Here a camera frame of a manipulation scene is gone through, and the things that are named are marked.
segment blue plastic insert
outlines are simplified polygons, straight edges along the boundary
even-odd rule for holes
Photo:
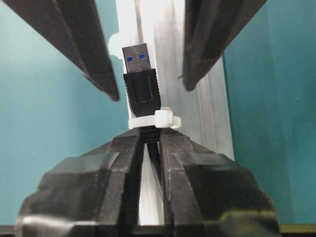
[[[146,55],[145,54],[141,54],[139,55],[140,60],[145,60],[146,59]]]

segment teal background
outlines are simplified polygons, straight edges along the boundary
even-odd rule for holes
[[[316,223],[316,1],[268,0],[225,68],[235,160],[281,223]]]
[[[108,42],[119,31],[115,0],[98,10]],[[46,171],[127,130],[123,64],[111,60],[116,103],[0,1],[0,225],[15,222]]]

